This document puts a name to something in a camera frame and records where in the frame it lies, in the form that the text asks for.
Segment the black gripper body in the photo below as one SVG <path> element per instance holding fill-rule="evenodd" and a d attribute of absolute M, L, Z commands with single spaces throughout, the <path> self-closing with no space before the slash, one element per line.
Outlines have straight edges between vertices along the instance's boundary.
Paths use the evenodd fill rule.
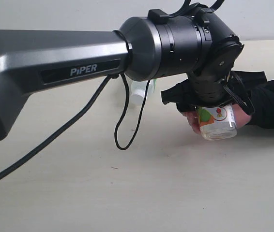
<path fill-rule="evenodd" d="M 187 103 L 192 106 L 216 107 L 225 106 L 233 102 L 233 98 L 224 89 L 230 79 L 230 71 L 196 75 L 187 74 L 189 93 Z"/>

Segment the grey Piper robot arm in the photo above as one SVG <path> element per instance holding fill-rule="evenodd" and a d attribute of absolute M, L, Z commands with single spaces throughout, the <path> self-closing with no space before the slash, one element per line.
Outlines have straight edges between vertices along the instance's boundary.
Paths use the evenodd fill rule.
<path fill-rule="evenodd" d="M 215 14 L 221 5 L 186 0 L 172 14 L 152 9 L 114 31 L 0 29 L 0 140 L 31 94 L 119 74 L 148 81 L 185 73 L 162 103 L 183 112 L 236 102 L 252 115 L 250 91 L 266 76 L 233 69 L 244 45 Z"/>

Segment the open bare human hand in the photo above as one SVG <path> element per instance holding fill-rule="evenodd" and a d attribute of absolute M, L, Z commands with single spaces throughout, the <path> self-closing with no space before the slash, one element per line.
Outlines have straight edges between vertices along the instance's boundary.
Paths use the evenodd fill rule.
<path fill-rule="evenodd" d="M 233 112 L 234 112 L 234 119 L 236 123 L 236 127 L 239 129 L 243 126 L 245 126 L 247 123 L 250 122 L 251 116 L 247 115 L 239 105 L 234 104 L 232 106 Z M 194 112 L 185 112 L 182 113 L 184 117 L 186 117 L 189 125 L 192 127 L 193 131 L 196 134 L 200 134 L 200 129 L 199 129 L 199 122 L 198 122 L 198 115 L 197 113 Z"/>

